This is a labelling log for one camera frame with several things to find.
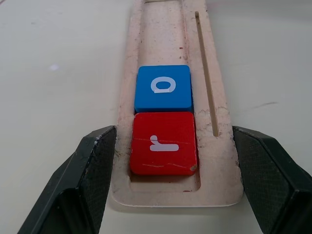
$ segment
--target groove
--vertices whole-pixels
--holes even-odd
[[[211,124],[212,124],[212,128],[213,128],[214,136],[218,137],[219,136],[219,129],[218,129],[218,121],[216,118],[216,112],[215,112],[215,102],[214,102],[214,96],[213,96],[213,89],[212,89],[211,81],[210,81],[208,62],[207,62],[205,44],[204,44],[204,37],[203,37],[202,29],[201,29],[198,11],[195,12],[195,19],[196,19],[196,25],[197,25],[197,33],[198,33],[198,39],[199,39],[201,60],[203,63],[203,70],[204,70],[204,76],[205,76],[205,81],[206,81],[206,89],[207,89]]]
[[[145,0],[144,3],[149,3],[149,2],[158,2],[158,1],[177,1],[177,0]]]

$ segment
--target blue block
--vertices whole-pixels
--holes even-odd
[[[136,80],[135,110],[192,110],[191,73],[187,65],[142,66]]]

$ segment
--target wooden block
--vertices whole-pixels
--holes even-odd
[[[199,168],[183,178],[146,179],[131,173],[129,165],[137,71],[140,66],[164,64],[190,67]],[[216,207],[233,205],[242,198],[237,151],[205,0],[135,1],[115,151],[111,191],[120,204]]]
[[[187,65],[142,66],[136,80],[136,112],[191,111]]]
[[[197,169],[193,114],[136,114],[130,168],[139,175],[193,175]]]

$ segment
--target red block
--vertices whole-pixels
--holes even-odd
[[[194,174],[197,169],[197,150],[193,114],[136,114],[130,168],[138,175]]]

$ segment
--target white letter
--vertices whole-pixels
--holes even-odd
[[[170,83],[170,87],[168,89],[158,89],[156,85],[159,82],[168,82]],[[170,77],[157,77],[153,79],[151,83],[151,89],[155,94],[171,93],[175,88],[176,88],[176,82],[174,79]]]
[[[151,142],[153,145],[150,146],[151,151],[178,151],[179,146],[176,144],[160,144],[158,142],[157,136],[152,135],[151,136]]]

